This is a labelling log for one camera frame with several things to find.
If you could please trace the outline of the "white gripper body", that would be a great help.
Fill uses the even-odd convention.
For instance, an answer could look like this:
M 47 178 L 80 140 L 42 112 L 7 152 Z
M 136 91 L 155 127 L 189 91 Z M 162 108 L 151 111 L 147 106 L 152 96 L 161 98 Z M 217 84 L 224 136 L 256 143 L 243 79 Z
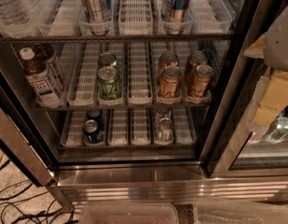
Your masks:
M 288 6 L 267 30 L 264 61 L 272 68 L 288 71 Z

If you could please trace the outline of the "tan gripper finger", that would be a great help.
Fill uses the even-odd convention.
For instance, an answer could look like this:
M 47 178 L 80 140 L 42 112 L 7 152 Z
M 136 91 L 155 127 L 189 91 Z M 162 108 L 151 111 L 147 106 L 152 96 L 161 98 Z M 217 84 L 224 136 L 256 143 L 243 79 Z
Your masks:
M 263 59 L 266 35 L 266 33 L 263 33 L 259 36 L 253 44 L 243 52 L 244 56 L 252 59 Z
M 260 77 L 248 110 L 247 129 L 260 132 L 267 128 L 288 105 L 288 72 Z

